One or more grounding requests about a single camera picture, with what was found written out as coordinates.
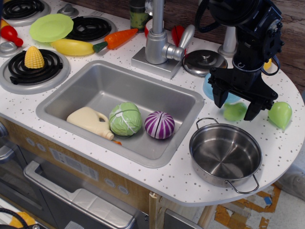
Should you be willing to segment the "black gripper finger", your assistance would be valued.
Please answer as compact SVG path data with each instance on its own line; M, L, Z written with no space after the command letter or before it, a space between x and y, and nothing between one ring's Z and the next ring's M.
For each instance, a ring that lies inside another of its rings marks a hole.
M244 116L245 121L252 121L261 110L264 110L263 100L251 101Z
M221 108L223 104L225 103L229 90L221 89L219 87L214 87L213 88L213 99L214 103L218 108Z

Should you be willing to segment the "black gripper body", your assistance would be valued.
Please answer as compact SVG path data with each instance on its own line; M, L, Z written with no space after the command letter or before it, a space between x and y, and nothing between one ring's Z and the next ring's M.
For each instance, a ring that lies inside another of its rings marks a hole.
M229 90L229 93L249 102L263 100L264 110L270 110L274 100L278 98L278 94L262 79L260 69L246 71L236 66L231 69L213 67L210 69L210 74L208 83L212 85L212 88Z

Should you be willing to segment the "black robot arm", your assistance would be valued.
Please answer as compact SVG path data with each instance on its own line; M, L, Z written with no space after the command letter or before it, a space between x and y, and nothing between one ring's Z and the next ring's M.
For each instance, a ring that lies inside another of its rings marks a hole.
M253 120L261 110L270 110L278 94L262 79L264 64L282 51L283 26L280 10L270 0L203 0L195 15L195 27L209 32L219 25L236 28L237 49L232 69L210 69L208 83L213 99L222 107L229 93L250 102L244 120Z

